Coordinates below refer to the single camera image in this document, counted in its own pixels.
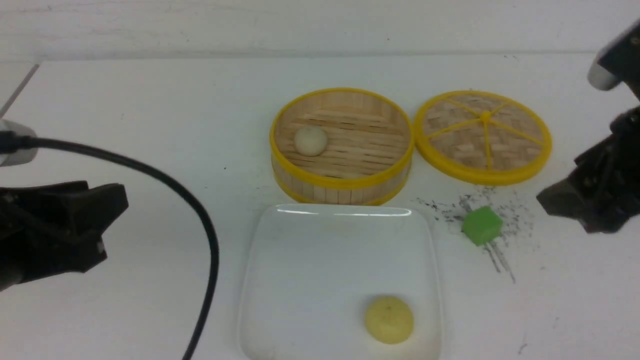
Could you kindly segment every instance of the table surface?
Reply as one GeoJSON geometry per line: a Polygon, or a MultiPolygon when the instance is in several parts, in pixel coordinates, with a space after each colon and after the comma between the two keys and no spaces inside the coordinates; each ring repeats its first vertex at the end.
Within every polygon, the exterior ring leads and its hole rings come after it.
{"type": "MultiPolygon", "coordinates": [[[[533,179],[502,188],[453,180],[414,154],[388,205],[421,212],[440,266],[448,359],[637,359],[640,221],[586,235],[546,216],[535,195],[573,168],[637,101],[586,81],[592,54],[131,60],[44,63],[7,118],[40,136],[112,149],[182,181],[220,237],[220,278],[196,359],[244,359],[237,310],[252,232],[270,205],[291,202],[269,164],[268,129],[291,99],[350,86],[413,115],[430,97],[481,89],[543,118],[554,151],[533,179]],[[497,250],[460,233],[461,197],[505,219],[497,250]]],[[[41,151],[2,169],[0,186],[87,179],[126,185],[130,208],[104,234],[109,259],[87,274],[14,286],[0,296],[7,359],[178,359],[204,294],[209,255],[193,212],[144,175],[41,151]]]]}

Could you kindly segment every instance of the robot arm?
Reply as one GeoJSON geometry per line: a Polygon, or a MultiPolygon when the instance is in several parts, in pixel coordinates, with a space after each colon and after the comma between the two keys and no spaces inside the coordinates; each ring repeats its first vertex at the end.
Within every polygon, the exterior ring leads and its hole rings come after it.
{"type": "MultiPolygon", "coordinates": [[[[640,100],[640,20],[598,53],[588,80],[600,90],[624,83],[640,100]]],[[[538,194],[549,215],[578,220],[587,233],[615,233],[640,214],[640,106],[610,129],[612,135],[575,159],[566,179],[538,194]]]]}

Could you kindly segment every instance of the white plate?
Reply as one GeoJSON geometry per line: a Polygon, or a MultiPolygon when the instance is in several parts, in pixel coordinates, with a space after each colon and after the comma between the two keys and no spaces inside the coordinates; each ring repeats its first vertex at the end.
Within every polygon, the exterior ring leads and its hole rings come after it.
{"type": "Polygon", "coordinates": [[[437,360],[443,335],[435,251],[420,214],[315,204],[264,212],[239,313],[239,346],[251,360],[437,360]],[[380,295],[411,307],[405,342],[382,344],[364,327],[380,295]]]}

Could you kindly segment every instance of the black specks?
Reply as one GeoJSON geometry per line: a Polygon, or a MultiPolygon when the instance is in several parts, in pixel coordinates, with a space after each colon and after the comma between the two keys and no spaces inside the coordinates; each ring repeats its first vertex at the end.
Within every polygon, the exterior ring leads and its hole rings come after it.
{"type": "Polygon", "coordinates": [[[529,344],[524,343],[520,346],[520,350],[518,350],[518,355],[522,355],[522,350],[524,350],[525,347],[527,347],[529,344]]]}
{"type": "Polygon", "coordinates": [[[527,346],[529,346],[529,344],[527,343],[527,333],[525,332],[524,335],[522,335],[522,344],[518,349],[518,355],[522,355],[522,350],[524,350],[524,348],[527,346]]]}

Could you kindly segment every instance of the green sponge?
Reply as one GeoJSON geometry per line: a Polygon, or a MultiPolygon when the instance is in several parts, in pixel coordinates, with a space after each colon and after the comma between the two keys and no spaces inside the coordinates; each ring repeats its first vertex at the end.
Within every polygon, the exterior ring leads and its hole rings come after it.
{"type": "Polygon", "coordinates": [[[488,206],[471,211],[462,223],[462,231],[477,246],[482,246],[500,235],[502,219],[488,206]]]}

